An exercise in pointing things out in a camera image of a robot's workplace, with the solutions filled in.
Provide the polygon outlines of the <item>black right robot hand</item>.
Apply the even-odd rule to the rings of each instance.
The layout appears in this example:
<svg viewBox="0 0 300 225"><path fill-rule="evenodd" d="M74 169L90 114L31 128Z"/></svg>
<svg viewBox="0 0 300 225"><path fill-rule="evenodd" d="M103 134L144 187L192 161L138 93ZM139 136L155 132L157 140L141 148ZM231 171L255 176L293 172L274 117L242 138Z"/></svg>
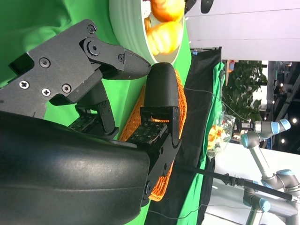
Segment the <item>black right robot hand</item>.
<svg viewBox="0 0 300 225"><path fill-rule="evenodd" d="M123 225L146 205L180 148L170 63L105 43L83 20L10 64L0 90L0 222ZM102 80L146 77L141 123L117 141Z"/></svg>

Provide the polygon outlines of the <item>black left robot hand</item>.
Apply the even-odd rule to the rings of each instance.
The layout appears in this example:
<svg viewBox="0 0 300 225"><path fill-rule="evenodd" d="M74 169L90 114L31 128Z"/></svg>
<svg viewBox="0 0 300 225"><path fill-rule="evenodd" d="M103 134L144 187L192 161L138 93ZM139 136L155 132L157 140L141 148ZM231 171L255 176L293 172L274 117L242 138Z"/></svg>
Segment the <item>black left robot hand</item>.
<svg viewBox="0 0 300 225"><path fill-rule="evenodd" d="M186 14L191 8L196 4L197 0L185 0L184 13ZM200 11L203 14L209 13L213 5L214 0L201 0L200 1Z"/></svg>

